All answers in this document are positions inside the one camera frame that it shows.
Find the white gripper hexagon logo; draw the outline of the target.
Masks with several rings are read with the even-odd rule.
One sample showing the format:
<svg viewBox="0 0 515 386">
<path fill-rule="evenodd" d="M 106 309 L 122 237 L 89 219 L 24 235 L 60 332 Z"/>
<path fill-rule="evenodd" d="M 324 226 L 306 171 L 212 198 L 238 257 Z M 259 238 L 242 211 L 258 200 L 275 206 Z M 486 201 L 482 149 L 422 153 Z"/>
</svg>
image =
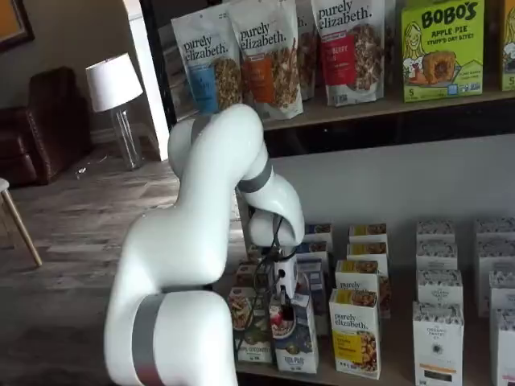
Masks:
<svg viewBox="0 0 515 386">
<path fill-rule="evenodd" d="M 280 309 L 283 318 L 293 318 L 295 312 L 291 299 L 295 296 L 298 280 L 297 256 L 283 258 L 274 262 L 274 287 L 279 296 Z"/>
</svg>

